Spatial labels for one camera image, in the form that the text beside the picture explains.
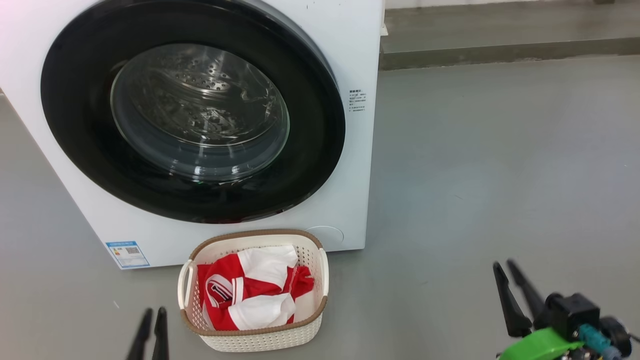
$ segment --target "front-loading washing machine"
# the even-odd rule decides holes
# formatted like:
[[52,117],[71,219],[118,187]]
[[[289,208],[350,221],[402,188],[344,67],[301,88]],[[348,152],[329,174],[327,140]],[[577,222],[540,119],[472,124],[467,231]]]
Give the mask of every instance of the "front-loading washing machine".
[[362,249],[382,8],[6,3],[0,87],[120,268],[252,229]]

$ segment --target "brown basket rim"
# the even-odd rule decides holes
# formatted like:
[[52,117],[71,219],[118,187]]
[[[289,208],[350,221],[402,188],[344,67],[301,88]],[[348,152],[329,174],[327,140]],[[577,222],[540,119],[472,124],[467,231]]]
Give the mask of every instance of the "brown basket rim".
[[[236,238],[245,238],[245,237],[248,237],[248,236],[260,236],[260,235],[300,235],[300,236],[304,236],[304,237],[308,238],[309,240],[313,241],[318,249],[322,248],[322,243],[320,243],[320,241],[315,236],[313,236],[313,234],[310,234],[310,233],[308,233],[306,231],[295,230],[295,229],[251,230],[251,231],[241,231],[239,233],[232,233],[232,234],[225,234],[225,235],[215,236],[215,237],[213,237],[211,239],[208,239],[208,240],[204,241],[203,243],[201,243],[200,245],[198,245],[198,247],[191,253],[191,256],[189,257],[189,259],[190,260],[194,260],[196,258],[196,256],[198,255],[198,253],[202,249],[204,249],[206,246],[208,246],[208,245],[210,245],[210,244],[212,244],[214,242],[224,241],[224,240],[231,240],[231,239],[236,239]],[[198,329],[197,327],[195,327],[191,323],[191,321],[189,320],[189,316],[187,315],[187,311],[185,309],[180,310],[180,315],[181,315],[182,319],[184,320],[184,323],[189,328],[189,330],[193,331],[194,333],[196,333],[196,334],[198,334],[200,336],[249,336],[249,335],[271,334],[271,333],[274,333],[274,332],[297,329],[299,327],[303,327],[303,326],[306,326],[306,325],[312,323],[324,311],[324,308],[326,307],[327,300],[328,300],[328,297],[326,295],[323,296],[322,297],[322,301],[320,301],[320,306],[318,306],[318,308],[316,309],[315,313],[313,313],[313,315],[311,315],[307,319],[302,320],[301,322],[288,323],[288,324],[285,324],[285,325],[275,326],[275,327],[266,327],[264,329],[234,330],[234,331],[201,330],[201,329]]]

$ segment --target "washing machine door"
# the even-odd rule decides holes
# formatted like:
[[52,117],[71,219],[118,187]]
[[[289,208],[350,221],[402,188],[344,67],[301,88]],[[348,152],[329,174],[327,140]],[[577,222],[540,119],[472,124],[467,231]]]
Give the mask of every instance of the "washing machine door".
[[299,204],[344,143],[326,60],[259,1],[100,2],[51,46],[41,93],[55,139],[92,181],[191,222]]

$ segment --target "white wall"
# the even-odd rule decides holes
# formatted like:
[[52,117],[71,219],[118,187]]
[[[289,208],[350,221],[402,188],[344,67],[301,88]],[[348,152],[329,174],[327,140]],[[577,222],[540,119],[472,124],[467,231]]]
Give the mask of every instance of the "white wall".
[[424,6],[468,5],[486,3],[504,3],[507,1],[535,1],[535,0],[387,0],[387,9],[420,8]]

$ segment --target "blue and white sticker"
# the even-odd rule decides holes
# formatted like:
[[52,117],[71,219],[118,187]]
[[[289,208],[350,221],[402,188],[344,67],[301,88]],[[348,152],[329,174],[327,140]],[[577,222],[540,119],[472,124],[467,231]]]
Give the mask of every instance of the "blue and white sticker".
[[122,241],[119,243],[107,243],[107,248],[118,261],[121,268],[143,268],[149,266],[149,262],[135,241]]

